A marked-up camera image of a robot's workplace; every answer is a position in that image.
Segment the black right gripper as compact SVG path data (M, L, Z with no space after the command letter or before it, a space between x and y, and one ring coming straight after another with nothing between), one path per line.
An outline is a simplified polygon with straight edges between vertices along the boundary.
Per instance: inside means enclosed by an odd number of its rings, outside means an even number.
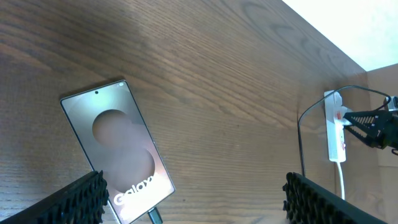
M344 119L353 126L344 129L369 147L397 149L397 115L390 111L360 111L345 113ZM376 129L376 137L365 131Z

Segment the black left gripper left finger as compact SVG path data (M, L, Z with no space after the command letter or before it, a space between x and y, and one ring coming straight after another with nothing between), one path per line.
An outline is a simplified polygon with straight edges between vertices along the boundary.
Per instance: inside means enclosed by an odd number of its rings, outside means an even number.
M1 224L99 224L108 199L103 172L92 171Z

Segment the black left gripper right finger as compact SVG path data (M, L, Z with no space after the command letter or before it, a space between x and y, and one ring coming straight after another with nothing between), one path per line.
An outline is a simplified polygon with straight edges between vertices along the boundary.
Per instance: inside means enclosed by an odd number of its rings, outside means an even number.
M384 224L327 189L295 172L286 175L283 211L290 223Z

